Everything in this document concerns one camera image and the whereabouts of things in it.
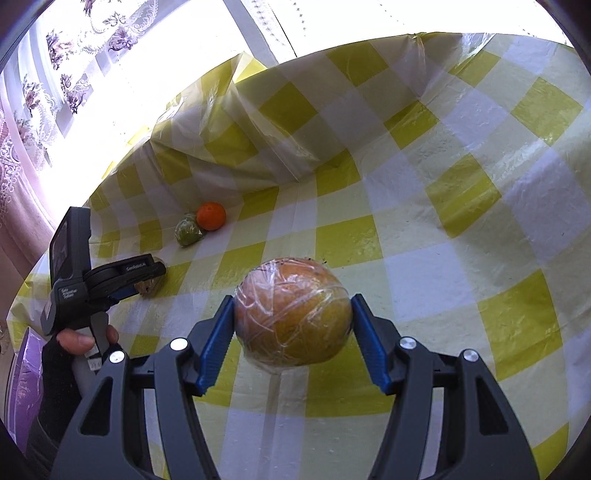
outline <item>plastic-wrapped fruit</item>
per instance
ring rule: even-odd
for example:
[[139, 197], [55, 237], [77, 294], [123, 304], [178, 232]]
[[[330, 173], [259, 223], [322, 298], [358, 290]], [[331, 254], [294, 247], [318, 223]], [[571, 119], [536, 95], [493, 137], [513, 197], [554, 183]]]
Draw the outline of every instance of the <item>plastic-wrapped fruit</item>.
[[[158, 257], [154, 257], [154, 261], [155, 262], [162, 262], [161, 259], [159, 259]], [[142, 295], [143, 297], [153, 297], [154, 295], [156, 295], [156, 292], [158, 291], [158, 289], [160, 288], [160, 285], [162, 284], [162, 278], [163, 275], [161, 277], [156, 277], [156, 278], [150, 278], [149, 280], [144, 280], [144, 281], [140, 281], [137, 282], [134, 287], [136, 289], [136, 291]]]
[[277, 258], [236, 289], [235, 327], [246, 357], [268, 371], [323, 362], [343, 348], [353, 317], [349, 295], [323, 265]]
[[199, 242], [204, 235], [205, 233], [199, 228], [195, 220], [194, 213], [186, 214], [174, 230], [174, 236], [182, 247], [188, 247], [195, 242]]

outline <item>person's arm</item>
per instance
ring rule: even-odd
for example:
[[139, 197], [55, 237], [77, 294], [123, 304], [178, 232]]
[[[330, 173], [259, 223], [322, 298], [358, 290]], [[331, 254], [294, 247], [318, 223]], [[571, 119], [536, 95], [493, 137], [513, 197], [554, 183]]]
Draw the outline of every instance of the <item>person's arm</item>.
[[[113, 348], [119, 335], [109, 326], [107, 339]], [[26, 457], [40, 480], [49, 478], [57, 450], [81, 397], [72, 371], [74, 356], [84, 355], [95, 344], [92, 337], [63, 330], [43, 347], [43, 399], [27, 440]]]

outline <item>orange fruit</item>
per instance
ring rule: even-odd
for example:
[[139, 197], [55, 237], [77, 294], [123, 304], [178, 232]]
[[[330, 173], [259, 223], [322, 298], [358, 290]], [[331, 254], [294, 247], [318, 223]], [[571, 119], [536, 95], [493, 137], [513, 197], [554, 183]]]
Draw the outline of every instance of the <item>orange fruit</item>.
[[236, 289], [236, 335], [245, 356], [271, 372], [334, 357], [347, 341], [352, 317], [347, 290], [313, 260], [268, 261]]
[[214, 231], [226, 223], [226, 210], [216, 202], [207, 202], [197, 210], [197, 224], [203, 230]]

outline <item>metal bolt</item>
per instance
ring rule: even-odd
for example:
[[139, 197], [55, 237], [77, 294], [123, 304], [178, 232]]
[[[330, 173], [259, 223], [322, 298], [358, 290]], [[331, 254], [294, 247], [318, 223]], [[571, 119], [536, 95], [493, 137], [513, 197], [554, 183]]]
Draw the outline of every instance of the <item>metal bolt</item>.
[[476, 350], [471, 350], [471, 349], [464, 350], [464, 358], [466, 360], [468, 360], [469, 362], [475, 362], [479, 358], [478, 352]]
[[185, 350], [189, 346], [189, 342], [186, 338], [175, 338], [172, 342], [170, 342], [170, 348], [180, 352], [181, 350]]
[[121, 350], [117, 350], [109, 355], [109, 360], [111, 360], [112, 364], [118, 364], [119, 362], [122, 362], [124, 358], [125, 354]]
[[413, 350], [417, 347], [417, 341], [413, 337], [402, 337], [400, 346], [406, 350]]

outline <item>checkered tablecloth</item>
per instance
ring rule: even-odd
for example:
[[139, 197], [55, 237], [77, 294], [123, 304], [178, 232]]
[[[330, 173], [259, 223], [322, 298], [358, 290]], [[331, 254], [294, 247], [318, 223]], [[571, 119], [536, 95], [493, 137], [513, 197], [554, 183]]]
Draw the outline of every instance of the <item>checkered tablecloth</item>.
[[[547, 476], [591, 412], [590, 98], [572, 49], [510, 35], [382, 38], [268, 70], [228, 60], [89, 200], [95, 265], [152, 252], [168, 268], [157, 298], [111, 310], [122, 345], [142, 355], [186, 335], [265, 260], [325, 261], [401, 333], [477, 349]], [[174, 226], [204, 201], [227, 224], [178, 247]], [[8, 318], [16, 347], [48, 284], [45, 256]], [[225, 480], [364, 479], [392, 399], [353, 340], [280, 377], [234, 340], [196, 404]], [[436, 393], [433, 432], [440, 413]]]

